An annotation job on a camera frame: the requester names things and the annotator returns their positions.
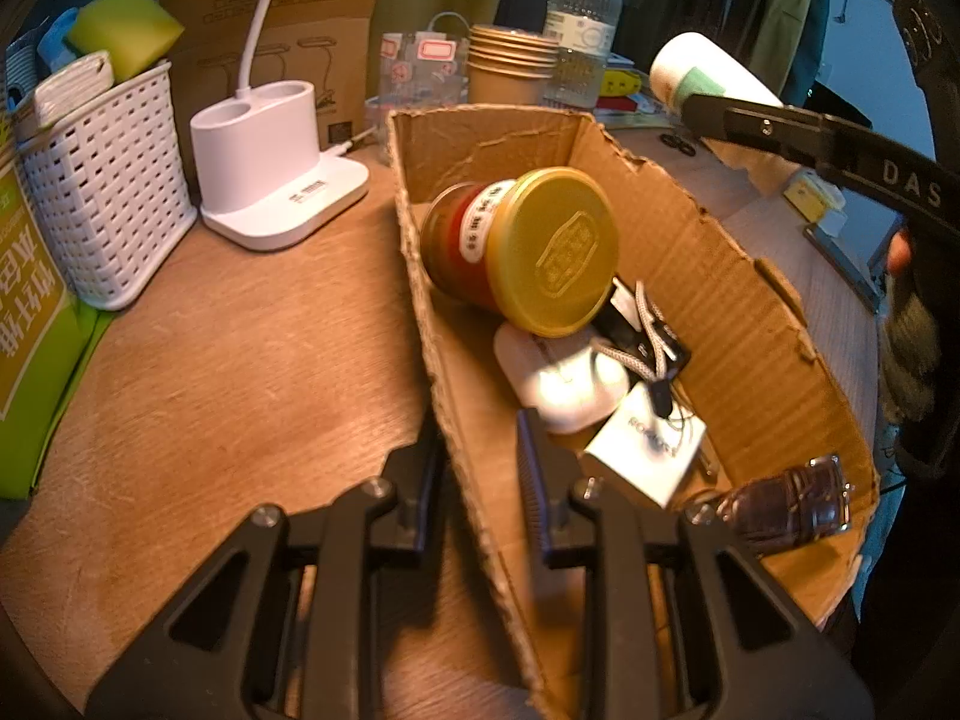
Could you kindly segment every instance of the water bottle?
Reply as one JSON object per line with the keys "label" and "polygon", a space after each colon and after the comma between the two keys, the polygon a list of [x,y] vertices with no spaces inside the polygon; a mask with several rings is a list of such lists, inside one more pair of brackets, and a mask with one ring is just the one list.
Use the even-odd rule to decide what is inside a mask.
{"label": "water bottle", "polygon": [[547,87],[547,104],[592,110],[623,0],[548,0],[544,35],[560,41],[560,58]]}

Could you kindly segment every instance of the qr code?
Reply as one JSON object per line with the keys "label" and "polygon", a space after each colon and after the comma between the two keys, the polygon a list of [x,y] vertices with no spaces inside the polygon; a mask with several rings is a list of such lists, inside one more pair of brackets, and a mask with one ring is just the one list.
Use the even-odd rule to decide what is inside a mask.
{"label": "qr code", "polygon": [[353,122],[337,122],[328,124],[326,138],[330,143],[342,143],[353,137]]}

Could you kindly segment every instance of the jar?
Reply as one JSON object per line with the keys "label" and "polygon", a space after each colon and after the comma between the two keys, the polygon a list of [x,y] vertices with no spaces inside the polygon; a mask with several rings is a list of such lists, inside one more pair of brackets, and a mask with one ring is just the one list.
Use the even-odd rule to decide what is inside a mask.
{"label": "jar", "polygon": [[546,167],[442,191],[421,228],[421,260],[445,293],[560,338],[604,304],[616,224],[596,181],[572,167]]}

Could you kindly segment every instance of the white desk lamp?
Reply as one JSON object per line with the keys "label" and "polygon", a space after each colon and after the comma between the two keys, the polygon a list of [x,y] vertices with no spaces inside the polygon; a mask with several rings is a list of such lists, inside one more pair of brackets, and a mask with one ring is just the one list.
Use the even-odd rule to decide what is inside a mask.
{"label": "white desk lamp", "polygon": [[313,84],[250,88],[270,1],[259,0],[253,12],[236,94],[190,119],[203,220],[256,251],[304,240],[361,199],[370,179],[359,162],[320,151]]}

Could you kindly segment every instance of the finger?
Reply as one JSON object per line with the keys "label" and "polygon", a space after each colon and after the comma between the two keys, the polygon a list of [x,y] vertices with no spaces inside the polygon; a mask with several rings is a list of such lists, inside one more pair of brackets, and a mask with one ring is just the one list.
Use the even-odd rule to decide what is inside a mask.
{"label": "finger", "polygon": [[887,252],[887,271],[891,275],[899,276],[910,265],[910,241],[904,230],[899,231],[890,241],[890,250]]}

